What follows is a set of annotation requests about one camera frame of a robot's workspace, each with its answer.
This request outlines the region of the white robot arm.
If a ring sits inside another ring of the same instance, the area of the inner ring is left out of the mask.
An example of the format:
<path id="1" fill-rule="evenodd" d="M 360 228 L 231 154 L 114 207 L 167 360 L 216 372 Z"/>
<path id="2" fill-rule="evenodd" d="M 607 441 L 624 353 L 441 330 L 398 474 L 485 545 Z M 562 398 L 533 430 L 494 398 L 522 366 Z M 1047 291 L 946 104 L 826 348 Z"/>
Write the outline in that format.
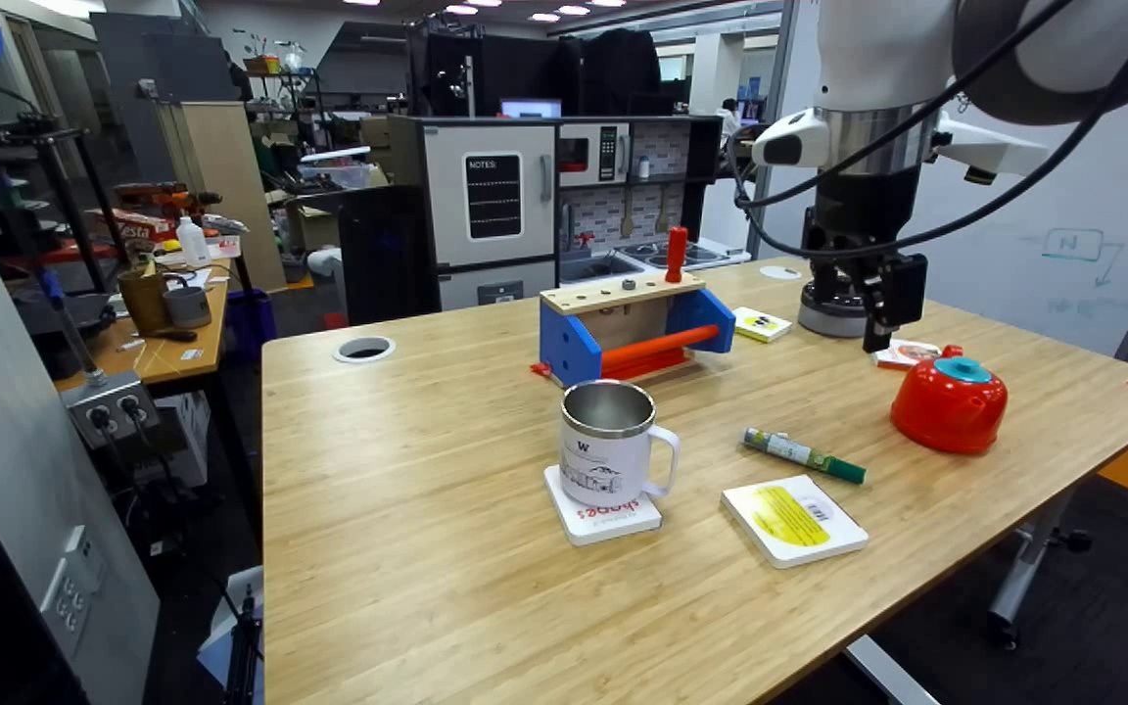
<path id="1" fill-rule="evenodd" d="M 872 353 L 924 308 L 919 244 L 1006 207 L 1128 104 L 1128 0 L 823 0 L 818 54 L 797 322 Z M 1067 124 L 1067 137 L 989 203 L 903 235 L 919 165 L 951 146 L 951 98 L 1010 124 Z"/>

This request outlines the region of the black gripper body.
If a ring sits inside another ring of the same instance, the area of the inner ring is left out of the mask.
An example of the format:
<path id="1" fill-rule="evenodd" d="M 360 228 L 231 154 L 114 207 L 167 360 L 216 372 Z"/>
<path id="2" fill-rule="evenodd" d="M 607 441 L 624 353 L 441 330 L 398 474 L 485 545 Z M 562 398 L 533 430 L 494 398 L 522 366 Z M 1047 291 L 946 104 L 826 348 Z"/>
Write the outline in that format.
<path id="1" fill-rule="evenodd" d="M 911 167 L 883 175 L 823 175 L 804 232 L 804 248 L 810 249 L 806 300 L 826 312 L 851 306 L 872 312 L 887 244 L 908 223 L 911 199 Z"/>

